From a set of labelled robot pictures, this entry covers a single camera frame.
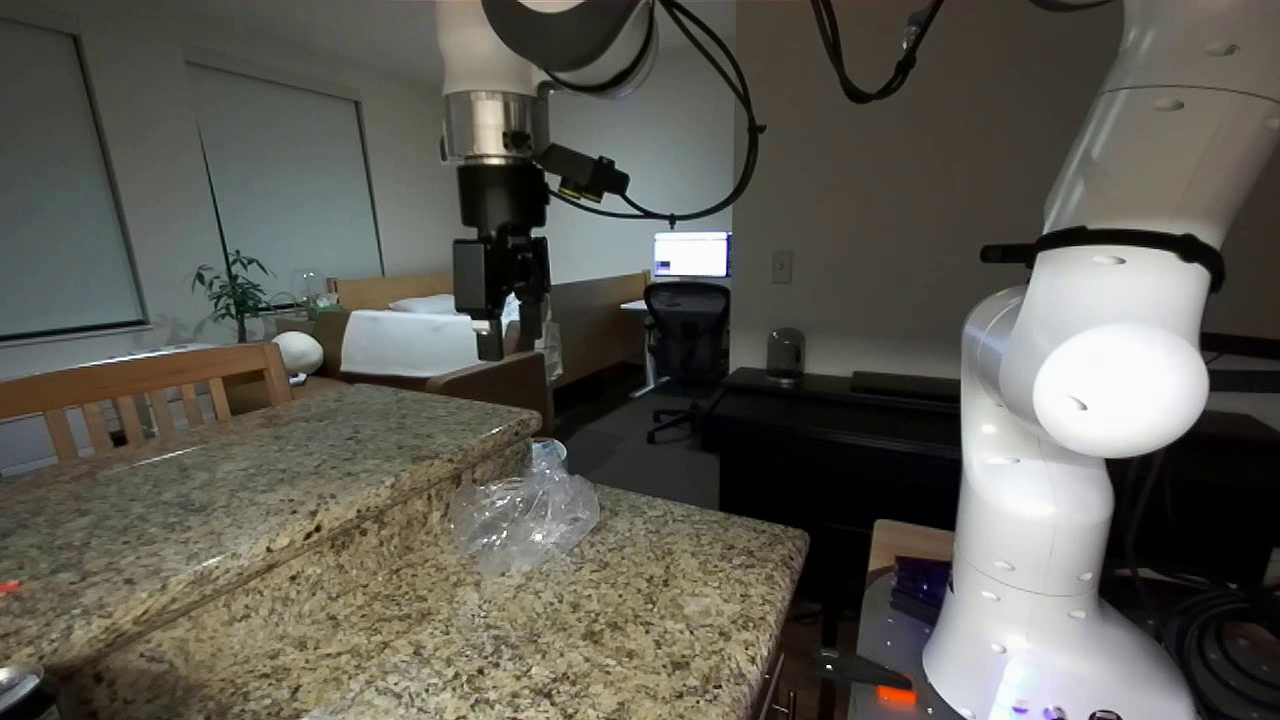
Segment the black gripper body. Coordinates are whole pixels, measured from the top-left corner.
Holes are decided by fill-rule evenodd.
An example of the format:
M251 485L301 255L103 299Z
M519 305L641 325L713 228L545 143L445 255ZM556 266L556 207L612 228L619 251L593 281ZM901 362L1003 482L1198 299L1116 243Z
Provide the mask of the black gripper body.
M516 296L536 307L547 293L547 186L536 163L459 163L459 223L452 296L477 319L496 319Z

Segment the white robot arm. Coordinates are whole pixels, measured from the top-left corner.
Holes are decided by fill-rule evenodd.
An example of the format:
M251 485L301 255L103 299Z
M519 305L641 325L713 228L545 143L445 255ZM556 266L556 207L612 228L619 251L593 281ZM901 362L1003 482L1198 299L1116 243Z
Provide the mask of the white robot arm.
M556 176L614 170L545 131L545 91L612 91L674 0L434 0L445 157L462 236L452 296L545 335ZM1173 658L1101 600L1107 468L1207 404L1198 315L1220 243L1277 151L1280 0L1122 0L1107 80L1049 194L1027 274L960 334L960 517L924 682L960 720L1198 720Z

